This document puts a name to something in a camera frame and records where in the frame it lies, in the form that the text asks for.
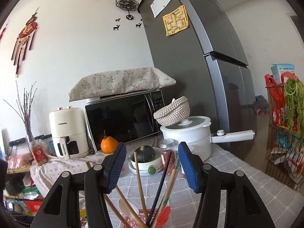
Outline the black chopstick gold band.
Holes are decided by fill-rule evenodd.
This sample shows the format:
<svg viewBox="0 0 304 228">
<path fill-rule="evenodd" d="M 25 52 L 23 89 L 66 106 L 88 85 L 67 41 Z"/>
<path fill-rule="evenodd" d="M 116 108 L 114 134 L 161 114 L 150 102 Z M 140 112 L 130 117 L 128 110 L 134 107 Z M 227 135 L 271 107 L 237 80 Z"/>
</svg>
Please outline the black chopstick gold band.
<svg viewBox="0 0 304 228">
<path fill-rule="evenodd" d="M 151 226 L 151 220 L 152 220 L 152 217 L 154 215 L 154 212 L 155 212 L 155 209 L 156 209 L 156 205 L 157 205 L 157 202 L 158 202 L 159 197 L 160 197 L 162 186 L 163 186 L 163 183 L 164 183 L 164 180 L 165 180 L 165 176 L 166 176 L 166 173 L 167 173 L 167 170 L 168 170 L 168 167 L 169 167 L 169 162 L 170 162 L 170 159 L 171 159 L 171 155 L 172 155 L 172 151 L 169 151 L 168 157 L 167 157 L 167 160 L 166 160 L 166 164 L 165 164 L 165 167 L 164 167 L 164 170 L 163 170 L 163 174 L 162 174 L 159 186 L 158 186 L 158 190 L 157 190 L 157 193 L 156 193 L 153 205 L 152 205 L 152 207 L 150 209 L 150 213 L 149 213 L 148 219 L 146 220 L 146 225 L 148 227 Z"/>
</svg>

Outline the long wooden chopstick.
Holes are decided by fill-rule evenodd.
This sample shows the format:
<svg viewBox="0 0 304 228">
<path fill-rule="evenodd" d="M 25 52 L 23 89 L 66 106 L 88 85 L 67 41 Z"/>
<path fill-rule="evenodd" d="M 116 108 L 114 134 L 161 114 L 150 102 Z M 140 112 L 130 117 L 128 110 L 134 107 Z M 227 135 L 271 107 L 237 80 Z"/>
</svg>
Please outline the long wooden chopstick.
<svg viewBox="0 0 304 228">
<path fill-rule="evenodd" d="M 128 200 L 125 198 L 123 193 L 121 192 L 120 188 L 118 186 L 115 187 L 116 191 L 119 193 L 119 196 L 121 197 L 122 202 L 124 203 L 124 209 L 128 210 L 128 215 L 131 215 L 134 220 L 136 220 L 136 223 L 140 227 L 147 227 L 145 223 L 141 220 L 141 218 L 138 216 L 138 214 L 135 212 L 135 210 L 132 208 L 132 206 L 129 204 Z"/>
</svg>

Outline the red label snack jar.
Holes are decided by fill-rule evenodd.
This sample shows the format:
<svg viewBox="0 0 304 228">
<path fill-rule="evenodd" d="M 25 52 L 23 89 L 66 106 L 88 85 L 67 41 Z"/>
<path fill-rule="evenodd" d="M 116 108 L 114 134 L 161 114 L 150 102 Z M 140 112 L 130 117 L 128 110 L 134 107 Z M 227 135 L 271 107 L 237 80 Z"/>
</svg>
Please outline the red label snack jar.
<svg viewBox="0 0 304 228">
<path fill-rule="evenodd" d="M 40 139 L 31 141 L 29 143 L 29 148 L 38 166 L 41 166 L 48 162 L 48 158 L 44 152 L 42 141 Z"/>
</svg>

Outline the bamboo chopstick pair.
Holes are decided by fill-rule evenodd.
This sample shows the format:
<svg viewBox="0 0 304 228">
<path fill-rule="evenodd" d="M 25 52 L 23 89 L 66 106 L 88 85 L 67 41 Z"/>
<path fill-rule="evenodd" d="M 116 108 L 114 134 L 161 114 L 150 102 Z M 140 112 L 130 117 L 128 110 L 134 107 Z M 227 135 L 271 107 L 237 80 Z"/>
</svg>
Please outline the bamboo chopstick pair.
<svg viewBox="0 0 304 228">
<path fill-rule="evenodd" d="M 180 165 L 181 165 L 180 159 L 178 158 L 176 160 L 175 165 L 174 165 L 174 169 L 172 170 L 172 174 L 171 174 L 171 177 L 169 179 L 169 183 L 167 184 L 167 189 L 166 189 L 166 192 L 164 194 L 163 200 L 162 200 L 162 202 L 160 204 L 160 207 L 158 208 L 158 211 L 156 213 L 156 216 L 155 216 L 155 218 L 154 218 L 154 220 L 152 222 L 152 225 L 151 225 L 152 228 L 156 227 L 156 225 L 157 225 L 157 218 L 160 215 L 160 213 L 162 212 L 162 210 L 166 207 L 166 205 L 167 205 L 167 203 L 169 201 L 169 197 L 170 197 L 172 189 L 174 187 L 174 184 L 175 184 L 178 172 L 179 172 Z"/>
</svg>

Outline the wooden chopstick in basket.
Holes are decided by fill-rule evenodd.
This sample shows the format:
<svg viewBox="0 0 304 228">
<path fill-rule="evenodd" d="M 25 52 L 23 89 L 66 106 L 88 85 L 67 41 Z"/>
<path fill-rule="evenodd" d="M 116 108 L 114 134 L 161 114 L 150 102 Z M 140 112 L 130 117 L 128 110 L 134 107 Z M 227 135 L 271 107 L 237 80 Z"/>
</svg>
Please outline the wooden chopstick in basket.
<svg viewBox="0 0 304 228">
<path fill-rule="evenodd" d="M 138 183 L 138 189 L 139 189 L 139 194 L 140 194 L 140 199 L 141 199 L 141 204 L 142 204 L 142 210 L 143 210 L 143 213 L 144 213 L 145 221 L 147 221 L 148 220 L 148 212 L 147 212 L 147 208 L 146 208 L 146 204 L 145 204 L 142 182 L 141 182 L 139 166 L 138 166 L 138 156 L 137 156 L 136 152 L 134 152 L 134 157 L 135 157 L 135 169 L 136 169 L 136 172 L 137 172 L 137 183 Z"/>
</svg>

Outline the white air fryer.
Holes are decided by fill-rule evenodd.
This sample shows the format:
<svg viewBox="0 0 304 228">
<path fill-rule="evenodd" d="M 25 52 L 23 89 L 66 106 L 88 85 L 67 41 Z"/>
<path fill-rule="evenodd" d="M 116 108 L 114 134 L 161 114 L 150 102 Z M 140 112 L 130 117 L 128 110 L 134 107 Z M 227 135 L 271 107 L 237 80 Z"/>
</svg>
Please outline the white air fryer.
<svg viewBox="0 0 304 228">
<path fill-rule="evenodd" d="M 87 127 L 83 109 L 59 108 L 49 114 L 56 156 L 69 160 L 89 154 Z"/>
</svg>

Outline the white electric cooking pot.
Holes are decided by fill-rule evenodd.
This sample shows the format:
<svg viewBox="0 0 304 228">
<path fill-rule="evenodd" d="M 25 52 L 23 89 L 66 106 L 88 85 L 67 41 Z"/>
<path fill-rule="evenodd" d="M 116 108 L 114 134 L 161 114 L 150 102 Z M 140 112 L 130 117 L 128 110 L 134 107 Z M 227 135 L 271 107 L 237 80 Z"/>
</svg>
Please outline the white electric cooking pot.
<svg viewBox="0 0 304 228">
<path fill-rule="evenodd" d="M 161 126 L 164 139 L 173 139 L 176 145 L 186 142 L 194 147 L 194 154 L 200 156 L 202 161 L 211 155 L 211 144 L 250 141 L 254 139 L 254 130 L 245 130 L 226 133 L 218 130 L 212 134 L 210 130 L 211 119 L 206 116 L 190 116 L 171 126 Z"/>
</svg>

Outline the tall jar red snacks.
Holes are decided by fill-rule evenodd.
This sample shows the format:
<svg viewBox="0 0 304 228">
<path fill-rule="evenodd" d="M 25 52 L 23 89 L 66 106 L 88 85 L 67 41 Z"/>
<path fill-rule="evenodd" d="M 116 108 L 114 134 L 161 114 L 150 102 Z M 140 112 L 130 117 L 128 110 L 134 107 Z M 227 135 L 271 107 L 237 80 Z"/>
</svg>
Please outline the tall jar red snacks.
<svg viewBox="0 0 304 228">
<path fill-rule="evenodd" d="M 161 158 L 162 158 L 162 164 L 163 167 L 165 168 L 167 164 L 167 160 L 169 160 L 169 165 L 167 168 L 166 174 L 168 176 L 171 175 L 172 170 L 174 169 L 175 166 L 175 161 L 176 161 L 176 155 L 175 155 L 175 144 L 174 144 L 173 139 L 163 139 L 160 141 L 159 148 L 161 150 Z"/>
</svg>

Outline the dark green squash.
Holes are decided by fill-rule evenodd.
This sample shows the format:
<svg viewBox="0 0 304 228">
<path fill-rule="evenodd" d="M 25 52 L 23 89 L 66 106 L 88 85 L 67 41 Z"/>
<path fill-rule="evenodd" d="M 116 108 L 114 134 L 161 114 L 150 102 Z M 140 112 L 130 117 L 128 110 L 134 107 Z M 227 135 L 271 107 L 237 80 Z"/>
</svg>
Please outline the dark green squash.
<svg viewBox="0 0 304 228">
<path fill-rule="evenodd" d="M 140 146 L 135 150 L 137 154 L 137 161 L 138 163 L 147 163 L 153 161 L 156 158 L 156 152 L 153 147 L 151 146 Z"/>
</svg>

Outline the dried branch vase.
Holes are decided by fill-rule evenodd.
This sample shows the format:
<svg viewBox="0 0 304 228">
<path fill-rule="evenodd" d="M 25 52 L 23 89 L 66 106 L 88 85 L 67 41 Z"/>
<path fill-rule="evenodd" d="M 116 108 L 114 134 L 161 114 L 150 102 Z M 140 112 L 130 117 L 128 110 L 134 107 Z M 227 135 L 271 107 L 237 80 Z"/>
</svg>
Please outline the dried branch vase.
<svg viewBox="0 0 304 228">
<path fill-rule="evenodd" d="M 19 118 L 22 120 L 29 142 L 35 140 L 31 132 L 31 111 L 32 111 L 33 100 L 35 98 L 35 94 L 37 91 L 37 88 L 35 87 L 36 83 L 37 82 L 35 81 L 31 85 L 29 90 L 26 90 L 26 88 L 24 88 L 23 95 L 21 95 L 19 92 L 17 81 L 15 82 L 16 90 L 17 90 L 17 98 L 15 100 L 17 103 L 17 109 L 15 109 L 9 102 L 3 99 L 3 101 L 6 104 L 8 104 L 8 106 L 10 106 L 10 108 L 12 108 L 15 111 L 15 113 L 19 116 Z"/>
</svg>

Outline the black microwave oven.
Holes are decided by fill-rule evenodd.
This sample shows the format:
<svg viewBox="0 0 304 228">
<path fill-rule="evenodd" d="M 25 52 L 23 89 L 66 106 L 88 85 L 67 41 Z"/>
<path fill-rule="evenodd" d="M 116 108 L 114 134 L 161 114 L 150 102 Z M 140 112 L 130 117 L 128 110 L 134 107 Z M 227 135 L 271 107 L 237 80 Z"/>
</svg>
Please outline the black microwave oven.
<svg viewBox="0 0 304 228">
<path fill-rule="evenodd" d="M 111 136 L 118 142 L 132 142 L 160 132 L 154 113 L 164 107 L 162 92 L 147 91 L 94 101 L 85 114 L 96 151 L 101 141 Z"/>
</svg>

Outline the green vegetables bunch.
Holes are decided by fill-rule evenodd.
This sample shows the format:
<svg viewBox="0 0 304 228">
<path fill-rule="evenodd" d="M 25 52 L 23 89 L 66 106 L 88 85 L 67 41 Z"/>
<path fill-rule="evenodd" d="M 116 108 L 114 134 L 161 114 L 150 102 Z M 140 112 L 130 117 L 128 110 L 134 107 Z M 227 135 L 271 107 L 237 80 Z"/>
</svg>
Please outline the green vegetables bunch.
<svg viewBox="0 0 304 228">
<path fill-rule="evenodd" d="M 289 78 L 284 84 L 284 100 L 287 105 L 287 127 L 298 139 L 303 138 L 303 83 Z"/>
</svg>

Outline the red Chinese knot decoration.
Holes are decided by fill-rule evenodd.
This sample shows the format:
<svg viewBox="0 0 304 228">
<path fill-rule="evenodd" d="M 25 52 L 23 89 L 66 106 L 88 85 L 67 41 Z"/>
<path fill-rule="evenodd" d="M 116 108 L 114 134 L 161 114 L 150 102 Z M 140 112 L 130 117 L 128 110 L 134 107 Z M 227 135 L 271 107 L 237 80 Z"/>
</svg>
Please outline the red Chinese knot decoration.
<svg viewBox="0 0 304 228">
<path fill-rule="evenodd" d="M 25 61 L 26 54 L 32 50 L 33 40 L 38 29 L 37 12 L 31 15 L 30 19 L 25 23 L 25 27 L 20 31 L 15 41 L 14 49 L 11 55 L 11 61 L 15 66 L 15 77 L 19 76 L 21 64 Z"/>
</svg>

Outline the yellow fridge magnet sheet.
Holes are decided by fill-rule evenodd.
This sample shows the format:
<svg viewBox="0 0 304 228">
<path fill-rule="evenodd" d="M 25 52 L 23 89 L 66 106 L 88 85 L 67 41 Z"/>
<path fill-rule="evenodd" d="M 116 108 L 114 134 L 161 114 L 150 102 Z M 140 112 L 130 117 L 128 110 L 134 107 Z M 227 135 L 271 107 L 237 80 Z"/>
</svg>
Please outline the yellow fridge magnet sheet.
<svg viewBox="0 0 304 228">
<path fill-rule="evenodd" d="M 185 5 L 162 17 L 166 36 L 172 36 L 189 27 L 189 19 Z"/>
</svg>

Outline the white paper on fridge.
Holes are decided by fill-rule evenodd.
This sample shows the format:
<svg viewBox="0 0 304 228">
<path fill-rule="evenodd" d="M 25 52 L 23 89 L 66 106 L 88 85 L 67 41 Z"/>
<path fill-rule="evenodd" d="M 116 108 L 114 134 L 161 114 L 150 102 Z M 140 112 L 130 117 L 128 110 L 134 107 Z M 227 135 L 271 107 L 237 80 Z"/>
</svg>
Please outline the white paper on fridge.
<svg viewBox="0 0 304 228">
<path fill-rule="evenodd" d="M 151 5 L 151 11 L 153 13 L 154 18 L 156 18 L 159 13 L 169 4 L 171 0 L 154 0 Z"/>
</svg>

